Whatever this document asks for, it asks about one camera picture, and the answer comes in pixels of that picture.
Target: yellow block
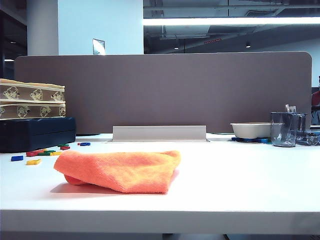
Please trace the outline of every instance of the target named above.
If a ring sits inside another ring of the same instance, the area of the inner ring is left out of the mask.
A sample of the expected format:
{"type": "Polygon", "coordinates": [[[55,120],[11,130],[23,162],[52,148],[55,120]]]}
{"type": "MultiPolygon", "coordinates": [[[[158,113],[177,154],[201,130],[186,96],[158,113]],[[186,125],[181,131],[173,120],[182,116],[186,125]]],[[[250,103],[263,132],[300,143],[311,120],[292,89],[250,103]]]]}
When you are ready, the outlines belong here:
{"type": "Polygon", "coordinates": [[[54,152],[50,152],[50,156],[58,156],[62,154],[62,151],[54,151],[54,152]]]}
{"type": "Polygon", "coordinates": [[[41,159],[26,161],[27,165],[37,165],[39,163],[41,163],[41,159]]]}

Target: stacked boxes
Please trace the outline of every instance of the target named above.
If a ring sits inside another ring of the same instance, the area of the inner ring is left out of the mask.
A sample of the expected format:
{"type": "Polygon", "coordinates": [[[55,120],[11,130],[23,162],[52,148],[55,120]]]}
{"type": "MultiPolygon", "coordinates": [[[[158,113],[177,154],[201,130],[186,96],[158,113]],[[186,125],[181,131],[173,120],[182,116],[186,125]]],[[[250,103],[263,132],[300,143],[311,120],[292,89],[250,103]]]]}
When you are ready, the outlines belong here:
{"type": "Polygon", "coordinates": [[[0,120],[63,118],[65,87],[0,78],[0,120]]]}

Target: white pillar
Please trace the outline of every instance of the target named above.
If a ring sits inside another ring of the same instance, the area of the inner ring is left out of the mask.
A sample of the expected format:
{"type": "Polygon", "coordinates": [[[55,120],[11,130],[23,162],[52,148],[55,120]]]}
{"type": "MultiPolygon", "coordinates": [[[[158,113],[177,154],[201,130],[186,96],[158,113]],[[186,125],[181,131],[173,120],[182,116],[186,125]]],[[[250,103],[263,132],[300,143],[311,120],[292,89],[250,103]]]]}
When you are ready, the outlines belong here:
{"type": "Polygon", "coordinates": [[[27,0],[29,56],[58,55],[58,0],[27,0]]]}
{"type": "Polygon", "coordinates": [[[143,0],[28,0],[27,17],[28,55],[92,55],[93,39],[107,55],[144,53],[143,0]]]}

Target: green block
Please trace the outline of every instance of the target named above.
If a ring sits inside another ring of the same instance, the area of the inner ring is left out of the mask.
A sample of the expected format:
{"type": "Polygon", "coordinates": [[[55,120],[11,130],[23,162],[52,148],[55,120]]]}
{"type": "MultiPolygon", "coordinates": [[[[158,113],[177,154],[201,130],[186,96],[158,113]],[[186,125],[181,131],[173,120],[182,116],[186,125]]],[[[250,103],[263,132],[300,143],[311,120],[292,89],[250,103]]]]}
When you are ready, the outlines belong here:
{"type": "Polygon", "coordinates": [[[50,156],[50,152],[39,152],[38,156],[50,156]]]}

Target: glass cup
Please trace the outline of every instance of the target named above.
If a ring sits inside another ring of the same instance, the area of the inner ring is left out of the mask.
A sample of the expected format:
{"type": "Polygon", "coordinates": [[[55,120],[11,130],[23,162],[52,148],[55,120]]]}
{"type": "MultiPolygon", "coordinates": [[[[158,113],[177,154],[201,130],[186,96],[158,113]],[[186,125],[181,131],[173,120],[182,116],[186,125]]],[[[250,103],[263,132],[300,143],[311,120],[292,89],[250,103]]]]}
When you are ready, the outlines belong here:
{"type": "Polygon", "coordinates": [[[277,147],[295,147],[299,114],[271,112],[271,142],[277,147]]]}
{"type": "Polygon", "coordinates": [[[304,139],[306,132],[306,116],[307,113],[298,113],[298,127],[295,141],[301,141],[304,139]]]}

